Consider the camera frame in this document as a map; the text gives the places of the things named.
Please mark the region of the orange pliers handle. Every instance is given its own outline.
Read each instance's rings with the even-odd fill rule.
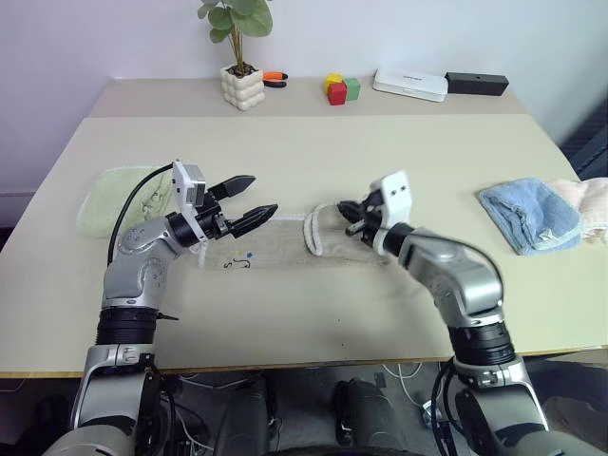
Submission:
[[[268,73],[264,73],[262,77],[262,81],[267,87],[275,87],[282,88],[287,86],[285,80],[288,78],[286,73],[281,73],[280,71],[269,71]]]

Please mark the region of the blue towel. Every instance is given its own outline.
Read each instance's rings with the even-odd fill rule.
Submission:
[[[518,255],[569,249],[580,242],[579,212],[541,180],[497,185],[480,192],[479,200]]]

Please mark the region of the beige table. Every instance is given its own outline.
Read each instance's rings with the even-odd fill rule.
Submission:
[[[227,104],[218,81],[204,79],[127,79],[111,81],[89,117],[298,117],[437,114],[525,114],[507,90],[502,97],[450,94],[442,103],[396,97],[361,79],[356,102],[331,106],[319,79],[288,80],[287,88],[267,88],[266,101],[246,112]]]
[[[412,110],[410,99],[398,100]],[[272,102],[269,97],[260,110]],[[177,157],[197,163],[210,182],[257,176],[246,194],[226,201],[229,216],[270,202],[288,215],[321,201],[360,198],[370,181],[406,169],[411,222],[480,246],[502,268],[507,324],[518,351],[608,345],[605,247],[583,243],[551,255],[516,256],[474,197],[524,176],[576,177],[528,115],[340,115],[344,111],[85,119],[0,254],[2,374],[80,373],[100,310],[106,240],[77,236],[78,209],[100,171]],[[192,256],[183,257],[169,272],[162,311],[180,317],[158,325],[158,364],[165,369],[451,355],[430,295],[394,264],[225,273],[199,270]]]

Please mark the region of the green leaf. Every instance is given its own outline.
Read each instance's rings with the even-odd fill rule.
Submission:
[[[231,29],[233,26],[230,12],[226,8],[215,7],[209,11],[209,24],[218,30]]]
[[[266,36],[273,29],[273,16],[266,0],[256,0],[256,8],[251,14],[243,15],[230,9],[230,15],[235,26],[247,36]]]
[[[237,10],[238,14],[246,16],[252,14],[256,9],[257,0],[224,0],[228,5]]]
[[[207,15],[207,12],[209,12],[212,7],[213,5],[203,5],[202,7],[200,7],[199,11],[197,12],[199,19],[204,19]]]
[[[212,43],[221,43],[226,39],[226,37],[230,34],[232,28],[228,28],[226,30],[220,30],[218,28],[212,28],[209,31],[209,39]]]

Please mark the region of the black box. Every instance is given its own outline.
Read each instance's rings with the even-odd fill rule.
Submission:
[[[503,95],[509,85],[499,74],[446,73],[447,93],[470,95]]]

